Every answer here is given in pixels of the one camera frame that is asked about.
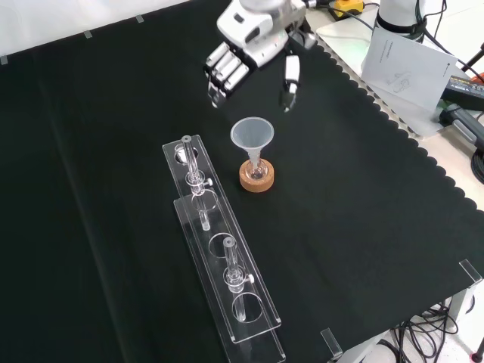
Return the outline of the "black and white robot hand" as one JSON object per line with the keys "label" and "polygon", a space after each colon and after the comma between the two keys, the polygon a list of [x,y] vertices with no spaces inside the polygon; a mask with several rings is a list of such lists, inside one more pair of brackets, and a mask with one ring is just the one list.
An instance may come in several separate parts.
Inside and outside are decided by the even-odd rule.
{"label": "black and white robot hand", "polygon": [[306,14],[301,1],[232,1],[216,25],[222,43],[203,67],[207,94],[220,108],[256,70],[274,60],[285,48],[289,32]]}

